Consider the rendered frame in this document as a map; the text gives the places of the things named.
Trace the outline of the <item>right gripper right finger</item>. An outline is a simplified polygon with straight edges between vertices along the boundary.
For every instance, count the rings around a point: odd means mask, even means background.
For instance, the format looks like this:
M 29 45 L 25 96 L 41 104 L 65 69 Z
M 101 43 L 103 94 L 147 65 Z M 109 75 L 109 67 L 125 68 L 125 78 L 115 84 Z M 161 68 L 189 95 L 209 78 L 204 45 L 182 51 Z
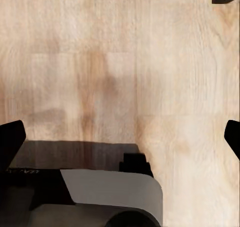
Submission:
M 224 138 L 240 160 L 240 122 L 229 120 L 227 122 Z

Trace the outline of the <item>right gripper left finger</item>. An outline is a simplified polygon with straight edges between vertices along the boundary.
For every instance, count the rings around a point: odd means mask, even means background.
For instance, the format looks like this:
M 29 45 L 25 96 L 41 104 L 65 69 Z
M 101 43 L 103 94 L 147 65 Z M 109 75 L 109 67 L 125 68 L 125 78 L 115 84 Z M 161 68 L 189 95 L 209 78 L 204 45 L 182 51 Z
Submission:
M 0 125 L 0 180 L 26 140 L 21 120 Z

